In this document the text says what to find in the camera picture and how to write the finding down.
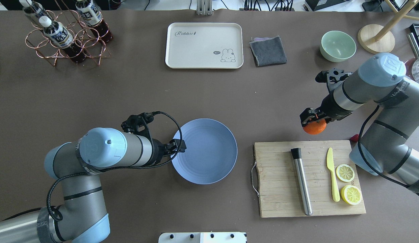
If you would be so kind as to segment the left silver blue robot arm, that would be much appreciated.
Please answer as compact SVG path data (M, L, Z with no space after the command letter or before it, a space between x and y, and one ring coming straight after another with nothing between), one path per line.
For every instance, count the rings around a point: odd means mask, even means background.
M182 153L186 144L167 144L146 131L89 130L46 155L45 170L55 179L48 195L61 184L64 203L28 210L0 222L0 243L99 243L110 234L100 175L114 169L155 168L161 159Z

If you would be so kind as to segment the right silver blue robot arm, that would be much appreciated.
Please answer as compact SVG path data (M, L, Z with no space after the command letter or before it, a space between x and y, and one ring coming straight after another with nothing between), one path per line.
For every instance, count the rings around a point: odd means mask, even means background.
M333 68L315 80L325 83L328 95L317 109L300 114L302 128L334 122L365 103L377 104L379 115L368 129L363 123L349 157L372 175L381 176L419 196L419 152L406 145L419 127L419 83L406 75L405 64L391 53L379 53L356 71Z

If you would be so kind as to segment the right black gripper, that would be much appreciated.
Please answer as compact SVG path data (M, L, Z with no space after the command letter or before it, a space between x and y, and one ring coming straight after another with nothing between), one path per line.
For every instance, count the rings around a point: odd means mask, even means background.
M306 108L300 114L300 124L304 128L310 123L324 120L327 123L338 119L337 106L333 98L324 98L322 104L316 108Z

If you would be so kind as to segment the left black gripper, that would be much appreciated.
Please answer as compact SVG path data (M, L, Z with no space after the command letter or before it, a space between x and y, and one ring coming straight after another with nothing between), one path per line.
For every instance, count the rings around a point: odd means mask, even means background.
M185 141L180 139L172 139L167 144L162 144L156 139L152 141L154 145L154 162L160 162L163 157L173 155L176 152L183 153L187 148Z

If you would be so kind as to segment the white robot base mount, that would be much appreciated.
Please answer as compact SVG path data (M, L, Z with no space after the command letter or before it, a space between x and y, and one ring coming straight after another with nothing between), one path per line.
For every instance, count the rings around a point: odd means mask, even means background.
M175 232L162 233L159 243L247 243L245 232Z

